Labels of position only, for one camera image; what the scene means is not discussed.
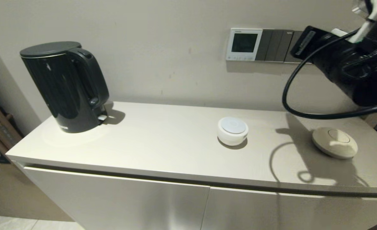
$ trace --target thermostat screen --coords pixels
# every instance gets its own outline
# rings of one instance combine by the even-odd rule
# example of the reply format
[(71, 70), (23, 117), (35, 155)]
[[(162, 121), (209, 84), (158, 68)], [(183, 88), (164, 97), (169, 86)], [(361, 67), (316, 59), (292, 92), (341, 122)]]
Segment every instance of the thermostat screen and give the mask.
[(252, 53), (254, 52), (257, 34), (235, 34), (231, 52)]

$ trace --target kettle lid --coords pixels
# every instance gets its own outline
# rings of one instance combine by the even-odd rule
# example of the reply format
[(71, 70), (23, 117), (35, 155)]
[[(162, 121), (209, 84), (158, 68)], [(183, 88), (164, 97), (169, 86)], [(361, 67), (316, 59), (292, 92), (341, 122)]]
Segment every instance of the kettle lid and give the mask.
[(65, 54), (70, 49), (81, 47), (80, 43), (75, 41), (50, 42), (25, 48), (19, 54), (23, 58), (37, 58)]

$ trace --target black kettle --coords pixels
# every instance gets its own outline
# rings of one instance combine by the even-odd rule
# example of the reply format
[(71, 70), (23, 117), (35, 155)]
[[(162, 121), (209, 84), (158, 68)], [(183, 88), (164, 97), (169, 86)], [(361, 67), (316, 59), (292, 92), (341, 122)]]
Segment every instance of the black kettle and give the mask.
[(108, 87), (95, 57), (78, 42), (51, 42), (19, 53), (59, 127), (92, 129), (107, 117)]

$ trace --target cabinet door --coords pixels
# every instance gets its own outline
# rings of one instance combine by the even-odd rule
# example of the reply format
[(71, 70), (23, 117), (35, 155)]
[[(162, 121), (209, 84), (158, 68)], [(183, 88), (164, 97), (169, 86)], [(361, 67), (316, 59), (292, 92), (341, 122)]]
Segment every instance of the cabinet door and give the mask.
[(202, 230), (358, 230), (377, 224), (377, 198), (211, 188)]
[(85, 230), (195, 230), (210, 187), (25, 167)]

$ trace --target round white button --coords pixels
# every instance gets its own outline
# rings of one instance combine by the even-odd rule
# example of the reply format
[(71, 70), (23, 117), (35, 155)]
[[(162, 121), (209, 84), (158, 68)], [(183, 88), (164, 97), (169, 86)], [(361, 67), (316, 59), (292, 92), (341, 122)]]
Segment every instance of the round white button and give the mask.
[(349, 143), (350, 142), (350, 138), (340, 130), (331, 129), (331, 130), (328, 131), (328, 134), (330, 135), (330, 137), (332, 137), (333, 139), (335, 139), (339, 142), (342, 142), (342, 143)]
[(246, 124), (238, 118), (224, 118), (221, 122), (222, 128), (232, 134), (241, 134), (245, 132)]

